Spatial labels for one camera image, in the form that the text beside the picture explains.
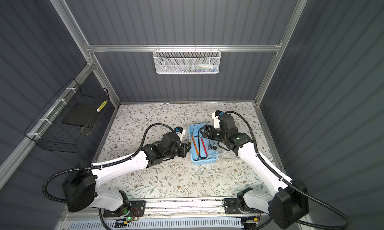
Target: yellow object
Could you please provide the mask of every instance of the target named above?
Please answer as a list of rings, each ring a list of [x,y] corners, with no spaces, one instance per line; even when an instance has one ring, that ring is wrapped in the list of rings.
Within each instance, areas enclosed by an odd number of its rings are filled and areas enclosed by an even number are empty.
[[[101,111],[101,109],[107,104],[107,102],[108,102],[108,100],[106,100],[106,101],[104,101],[100,106],[99,106],[99,108],[97,108],[97,112],[100,112]]]

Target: metal mounting plate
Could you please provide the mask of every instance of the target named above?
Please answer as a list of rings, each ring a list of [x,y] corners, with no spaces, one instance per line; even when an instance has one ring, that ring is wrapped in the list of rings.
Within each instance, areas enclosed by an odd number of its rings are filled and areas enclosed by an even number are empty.
[[[137,208],[139,210],[139,217],[144,216],[146,201],[130,201],[130,203],[131,203],[131,208],[134,207],[134,208]],[[111,212],[111,211],[106,209],[103,213],[103,217],[119,217],[119,216],[122,216],[124,214],[125,214],[125,212],[123,212],[123,208],[118,212]],[[131,211],[127,217],[133,217],[133,211]]]
[[[242,213],[263,213],[263,211],[257,209],[251,209],[249,212],[242,212],[237,206],[236,198],[223,199],[223,202],[228,202],[229,205],[225,206],[225,214],[242,214]]]

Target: red handle tool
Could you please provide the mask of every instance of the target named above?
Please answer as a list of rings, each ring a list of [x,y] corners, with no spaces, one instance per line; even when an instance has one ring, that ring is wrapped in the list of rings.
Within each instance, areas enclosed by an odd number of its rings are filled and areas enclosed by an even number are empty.
[[[205,148],[205,144],[204,144],[203,138],[200,138],[200,139],[201,139],[201,143],[203,143],[205,155],[208,156],[208,152],[207,152],[207,149]]]

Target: white wire mesh basket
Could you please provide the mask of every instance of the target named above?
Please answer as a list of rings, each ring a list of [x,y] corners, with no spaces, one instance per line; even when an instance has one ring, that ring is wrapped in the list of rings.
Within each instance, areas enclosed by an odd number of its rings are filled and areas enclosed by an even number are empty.
[[[156,72],[159,74],[217,74],[221,52],[153,50]]]

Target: black wire basket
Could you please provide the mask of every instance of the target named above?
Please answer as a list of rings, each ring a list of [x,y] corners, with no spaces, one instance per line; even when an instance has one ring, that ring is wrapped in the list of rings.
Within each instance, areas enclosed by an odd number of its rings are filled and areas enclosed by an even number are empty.
[[[24,133],[41,149],[80,153],[108,103],[108,90],[78,85],[42,121],[36,132]]]

